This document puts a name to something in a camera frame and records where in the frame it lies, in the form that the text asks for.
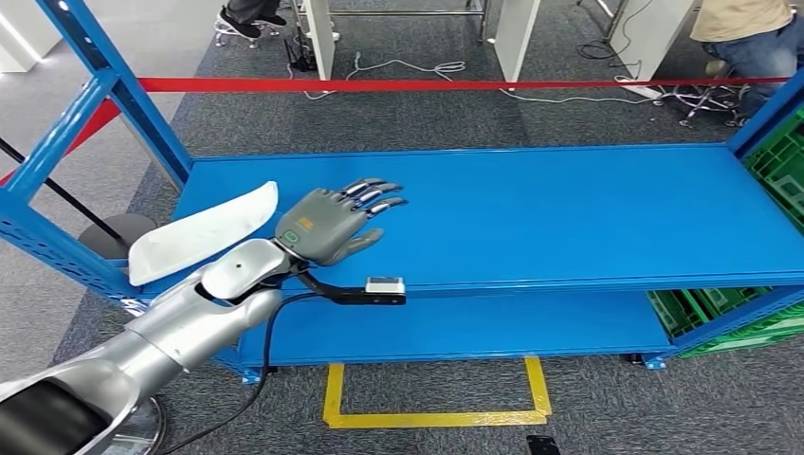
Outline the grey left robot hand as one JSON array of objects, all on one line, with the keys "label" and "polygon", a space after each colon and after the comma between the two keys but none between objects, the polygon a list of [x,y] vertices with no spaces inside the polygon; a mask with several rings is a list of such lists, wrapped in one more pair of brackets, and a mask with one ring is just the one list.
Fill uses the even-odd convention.
[{"label": "grey left robot hand", "polygon": [[274,241],[302,260],[337,264],[381,239],[381,228],[363,228],[379,213],[405,205],[404,198],[389,196],[402,189],[380,178],[362,178],[340,190],[314,189],[282,216]]}]

